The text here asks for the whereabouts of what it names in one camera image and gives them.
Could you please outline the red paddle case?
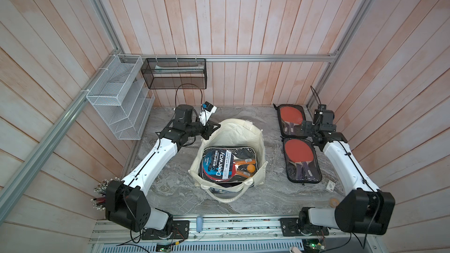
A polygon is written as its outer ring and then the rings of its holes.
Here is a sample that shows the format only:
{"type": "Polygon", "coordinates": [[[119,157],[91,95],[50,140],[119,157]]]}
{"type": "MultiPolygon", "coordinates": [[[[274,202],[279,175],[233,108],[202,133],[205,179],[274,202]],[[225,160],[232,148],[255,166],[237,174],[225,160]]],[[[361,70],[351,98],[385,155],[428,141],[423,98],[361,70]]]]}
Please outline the red paddle case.
{"type": "Polygon", "coordinates": [[[322,173],[312,142],[307,139],[284,138],[282,143],[288,180],[302,184],[320,183],[322,173]]]}
{"type": "Polygon", "coordinates": [[[303,121],[306,120],[304,109],[300,105],[273,104],[277,111],[278,123],[281,136],[283,138],[306,138],[307,135],[302,128],[303,121]]]}

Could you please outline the canvas tote bag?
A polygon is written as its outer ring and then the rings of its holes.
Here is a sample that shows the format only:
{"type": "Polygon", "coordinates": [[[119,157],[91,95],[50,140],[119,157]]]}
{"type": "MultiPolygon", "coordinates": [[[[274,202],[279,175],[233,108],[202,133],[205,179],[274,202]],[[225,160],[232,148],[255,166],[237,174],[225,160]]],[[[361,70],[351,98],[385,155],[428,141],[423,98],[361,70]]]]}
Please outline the canvas tote bag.
{"type": "Polygon", "coordinates": [[[231,203],[266,179],[263,131],[252,122],[229,118],[203,140],[189,174],[212,199],[231,203]]]}

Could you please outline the Deerway paddle set pack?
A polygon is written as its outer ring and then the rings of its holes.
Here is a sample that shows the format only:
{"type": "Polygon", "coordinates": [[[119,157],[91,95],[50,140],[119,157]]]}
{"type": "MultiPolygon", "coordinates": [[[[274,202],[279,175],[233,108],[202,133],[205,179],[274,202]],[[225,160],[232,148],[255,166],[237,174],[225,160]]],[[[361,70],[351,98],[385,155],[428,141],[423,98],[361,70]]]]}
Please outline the Deerway paddle set pack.
{"type": "Polygon", "coordinates": [[[200,177],[223,185],[241,183],[253,177],[259,166],[251,147],[209,147],[200,161],[200,177]]]}

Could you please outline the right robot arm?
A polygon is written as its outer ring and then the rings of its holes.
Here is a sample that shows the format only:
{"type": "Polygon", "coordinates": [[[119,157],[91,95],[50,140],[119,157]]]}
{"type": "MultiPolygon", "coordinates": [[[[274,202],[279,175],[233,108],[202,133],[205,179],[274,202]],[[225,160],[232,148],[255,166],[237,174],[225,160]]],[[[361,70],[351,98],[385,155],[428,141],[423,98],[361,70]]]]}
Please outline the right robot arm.
{"type": "Polygon", "coordinates": [[[396,201],[391,193],[382,192],[364,172],[351,153],[347,139],[336,132],[333,121],[334,112],[320,104],[307,134],[335,168],[345,198],[335,208],[302,208],[297,221],[299,231],[303,235],[312,235],[327,227],[345,233],[383,235],[396,201]]]}

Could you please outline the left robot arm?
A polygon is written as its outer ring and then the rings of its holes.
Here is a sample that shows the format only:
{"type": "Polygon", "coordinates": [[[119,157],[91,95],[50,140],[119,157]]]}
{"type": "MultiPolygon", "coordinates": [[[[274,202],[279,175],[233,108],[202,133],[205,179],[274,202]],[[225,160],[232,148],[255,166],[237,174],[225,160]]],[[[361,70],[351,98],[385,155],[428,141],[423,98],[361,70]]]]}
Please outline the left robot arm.
{"type": "Polygon", "coordinates": [[[170,122],[161,132],[149,154],[121,180],[112,180],[104,186],[105,217],[132,232],[155,234],[158,238],[173,236],[173,217],[170,213],[150,206],[146,196],[159,173],[189,138],[209,137],[220,128],[210,117],[217,108],[206,102],[193,118],[196,110],[191,105],[178,105],[170,122]]]}

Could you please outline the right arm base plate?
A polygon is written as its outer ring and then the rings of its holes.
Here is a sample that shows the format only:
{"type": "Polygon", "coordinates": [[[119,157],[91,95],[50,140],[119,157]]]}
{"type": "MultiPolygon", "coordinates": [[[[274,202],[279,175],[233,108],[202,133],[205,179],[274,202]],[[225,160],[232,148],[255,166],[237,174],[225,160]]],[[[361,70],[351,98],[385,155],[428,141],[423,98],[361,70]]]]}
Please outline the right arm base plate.
{"type": "Polygon", "coordinates": [[[308,224],[300,218],[280,218],[279,222],[284,237],[329,235],[329,230],[326,227],[308,224]]]}

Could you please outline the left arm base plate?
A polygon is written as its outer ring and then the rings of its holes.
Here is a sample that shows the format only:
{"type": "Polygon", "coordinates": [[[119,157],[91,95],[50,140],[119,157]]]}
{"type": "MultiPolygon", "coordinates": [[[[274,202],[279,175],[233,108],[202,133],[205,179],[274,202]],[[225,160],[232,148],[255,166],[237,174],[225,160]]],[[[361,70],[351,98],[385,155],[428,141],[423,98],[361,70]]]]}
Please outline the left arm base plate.
{"type": "Polygon", "coordinates": [[[170,220],[162,230],[146,228],[141,236],[143,240],[186,240],[189,237],[189,220],[170,220]]]}

